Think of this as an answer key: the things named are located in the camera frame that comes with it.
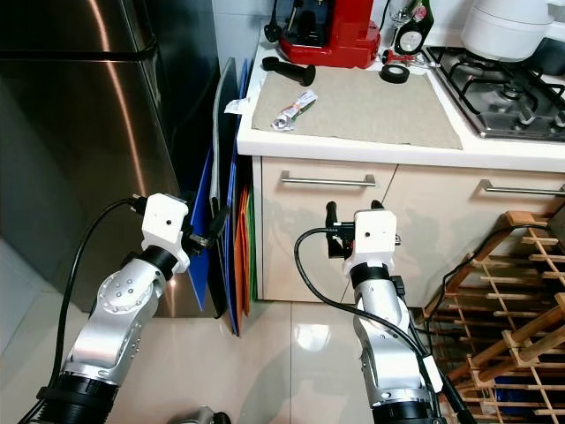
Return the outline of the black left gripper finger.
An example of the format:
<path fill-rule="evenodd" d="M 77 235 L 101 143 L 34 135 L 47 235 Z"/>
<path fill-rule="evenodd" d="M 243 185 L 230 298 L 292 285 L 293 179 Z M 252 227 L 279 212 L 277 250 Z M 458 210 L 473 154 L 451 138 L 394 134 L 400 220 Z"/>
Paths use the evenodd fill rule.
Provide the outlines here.
<path fill-rule="evenodd" d="M 208 244 L 218 244 L 222 241 L 223 231 L 225 231 L 230 218 L 230 205 L 229 203 L 210 203 L 208 210 L 210 215 L 207 226 L 207 242 Z"/>

